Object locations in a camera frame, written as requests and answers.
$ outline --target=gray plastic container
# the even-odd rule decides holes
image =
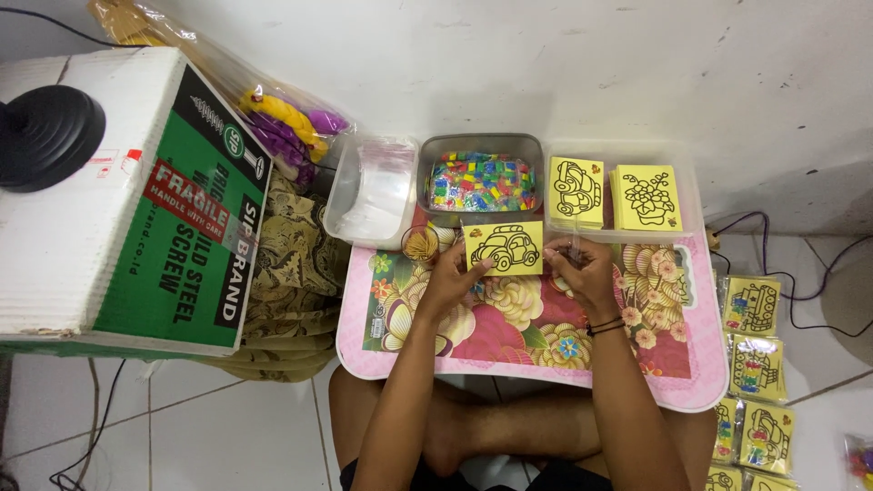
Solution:
[[[512,159],[521,159],[533,168],[533,206],[524,211],[443,211],[431,210],[428,203],[428,188],[434,162],[451,151],[481,152],[484,154],[509,154]],[[416,194],[418,205],[433,225],[457,228],[463,225],[488,225],[524,222],[533,219],[533,214],[544,200],[546,173],[543,166],[543,149],[540,141],[522,133],[467,133],[463,135],[434,136],[422,145],[418,154]]]

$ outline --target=clear plastic container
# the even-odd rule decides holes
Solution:
[[[533,206],[524,211],[442,211],[432,210],[429,204],[429,183],[434,162],[446,152],[480,152],[484,154],[507,154],[511,159],[521,159],[533,169],[535,192]],[[543,203],[542,190],[546,181],[543,173],[543,151],[540,141],[530,135],[518,133],[468,133],[430,138],[422,145],[418,158],[415,191],[418,205],[436,226],[458,228],[464,225],[488,225],[524,222],[533,219],[533,214]]]
[[[580,229],[579,234],[596,242],[610,244],[669,244],[703,230],[704,217],[700,207],[700,190],[694,173],[694,162],[681,143],[634,140],[556,140],[547,148],[548,160],[553,156],[603,162],[603,228]],[[618,164],[671,165],[676,173],[681,231],[638,231],[613,229],[612,190],[609,172]],[[548,186],[546,166],[544,186]],[[546,235],[576,233],[573,227],[555,224],[545,213]]]
[[[399,251],[416,210],[417,164],[411,137],[349,136],[327,199],[325,231],[354,246]]]

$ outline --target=car outline drawing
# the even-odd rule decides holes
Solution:
[[[504,273],[517,264],[533,266],[540,258],[540,251],[524,227],[501,225],[494,227],[494,231],[470,254],[474,262],[484,258],[494,259],[494,268]]]
[[[554,188],[560,195],[556,208],[568,217],[593,210],[601,204],[600,184],[575,162],[565,160],[558,164],[558,179],[554,181]]]

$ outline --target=yellow sand art card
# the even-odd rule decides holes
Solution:
[[[676,175],[670,165],[618,165],[609,173],[616,226],[681,231]]]
[[[704,491],[740,491],[742,486],[743,474],[738,469],[710,466]]]
[[[715,448],[712,459],[719,462],[733,461],[733,436],[737,429],[737,400],[722,398],[715,405],[716,422]]]
[[[793,433],[794,411],[775,405],[747,403],[739,464],[769,473],[788,474]]]
[[[778,339],[733,335],[731,349],[731,394],[771,401],[784,401],[782,376],[784,346]]]
[[[772,475],[746,471],[749,491],[798,491],[797,482]]]
[[[543,273],[543,223],[519,222],[464,227],[467,264],[494,259],[486,276]]]
[[[731,276],[722,315],[724,328],[750,335],[776,335],[780,283],[772,276]]]
[[[552,220],[603,228],[603,162],[552,157],[548,214]]]

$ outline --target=green box print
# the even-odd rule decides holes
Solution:
[[[208,90],[188,69],[156,159],[200,186],[230,215],[247,218],[257,232],[267,177],[256,178],[239,157],[242,148],[265,154],[245,132],[244,145],[225,145],[222,130],[237,131],[238,140],[239,123],[203,89]],[[194,92],[199,102],[209,103],[209,117],[186,107],[195,106]],[[93,330],[232,348],[244,319],[251,264],[162,206],[140,198]]]

